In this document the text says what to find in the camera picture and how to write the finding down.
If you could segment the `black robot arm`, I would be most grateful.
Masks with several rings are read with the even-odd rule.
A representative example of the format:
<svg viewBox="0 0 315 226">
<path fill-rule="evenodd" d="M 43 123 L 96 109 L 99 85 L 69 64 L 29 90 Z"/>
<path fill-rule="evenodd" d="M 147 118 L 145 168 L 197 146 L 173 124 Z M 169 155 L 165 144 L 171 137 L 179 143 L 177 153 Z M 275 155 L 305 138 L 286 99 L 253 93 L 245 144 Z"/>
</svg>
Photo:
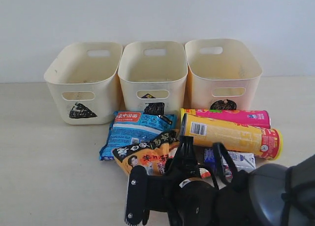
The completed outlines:
<svg viewBox="0 0 315 226">
<path fill-rule="evenodd" d="M 169 169 L 147 177 L 145 208 L 168 214 L 173 226 L 312 226 L 315 223 L 315 159 L 284 167 L 266 164 L 247 173 L 238 170 L 221 143 L 213 147 L 217 165 L 225 159 L 231 172 L 225 186 L 199 179 L 193 138 L 181 138 Z"/>
</svg>

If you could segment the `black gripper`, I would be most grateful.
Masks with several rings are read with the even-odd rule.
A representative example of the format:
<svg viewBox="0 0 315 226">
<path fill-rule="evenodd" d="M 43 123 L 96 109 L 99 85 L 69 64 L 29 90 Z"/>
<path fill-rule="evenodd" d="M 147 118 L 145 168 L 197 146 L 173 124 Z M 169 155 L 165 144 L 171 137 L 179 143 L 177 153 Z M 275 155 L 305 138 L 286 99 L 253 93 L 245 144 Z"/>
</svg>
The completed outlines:
<svg viewBox="0 0 315 226">
<path fill-rule="evenodd" d="M 175 156 L 162 176 L 146 176 L 145 221 L 151 211 L 164 212 L 171 226 L 247 226 L 242 192 L 247 173 L 236 171 L 219 189 L 197 176 L 192 136 L 180 136 Z"/>
</svg>

